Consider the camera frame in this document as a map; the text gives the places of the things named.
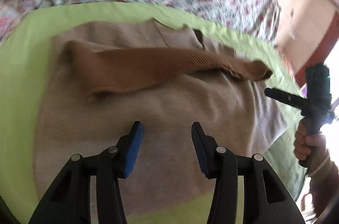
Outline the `person's right hand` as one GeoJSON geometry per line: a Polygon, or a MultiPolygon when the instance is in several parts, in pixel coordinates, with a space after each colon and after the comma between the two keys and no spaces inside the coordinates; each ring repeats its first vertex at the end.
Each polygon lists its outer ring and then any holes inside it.
{"type": "Polygon", "coordinates": [[[300,121],[295,133],[294,155],[304,161],[312,156],[312,163],[318,160],[323,162],[328,155],[326,137],[323,134],[307,135],[306,126],[300,121]]]}

